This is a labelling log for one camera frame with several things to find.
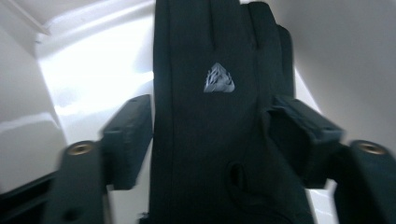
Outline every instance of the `white wall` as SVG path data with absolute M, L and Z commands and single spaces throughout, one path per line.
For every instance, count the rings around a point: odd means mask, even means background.
M 293 37 L 295 65 L 318 106 L 396 153 L 396 2 L 268 1 Z
M 29 29 L 0 4 L 0 193 L 55 170 L 65 146 L 34 40 L 14 38 Z

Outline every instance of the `black fabric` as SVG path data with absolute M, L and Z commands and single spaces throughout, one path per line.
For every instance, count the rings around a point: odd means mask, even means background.
M 293 45 L 291 36 L 287 29 L 278 25 L 280 45 L 282 48 L 282 71 L 285 78 L 285 95 L 293 97 L 294 89 L 294 69 L 293 69 Z
M 272 96 L 293 92 L 282 46 L 264 3 L 157 0 L 150 223 L 312 223 L 262 127 Z M 233 91 L 204 92 L 217 63 Z

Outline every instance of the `black glove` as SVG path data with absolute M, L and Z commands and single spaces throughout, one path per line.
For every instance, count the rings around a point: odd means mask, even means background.
M 282 47 L 264 3 L 157 0 L 150 223 L 312 222 L 262 127 L 293 93 Z

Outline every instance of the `silver logo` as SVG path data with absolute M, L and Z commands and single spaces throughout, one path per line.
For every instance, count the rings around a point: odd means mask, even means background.
M 230 73 L 227 73 L 221 64 L 215 63 L 207 73 L 204 92 L 232 92 L 233 90 L 235 90 L 235 85 Z

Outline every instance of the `metal rivet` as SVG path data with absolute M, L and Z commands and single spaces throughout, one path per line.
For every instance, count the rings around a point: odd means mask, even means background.
M 79 144 L 75 145 L 74 147 L 70 148 L 68 153 L 72 156 L 77 156 L 81 154 L 88 153 L 92 150 L 92 146 L 88 144 Z
M 375 155 L 384 155 L 387 153 L 383 148 L 369 143 L 360 143 L 359 148 L 365 152 Z

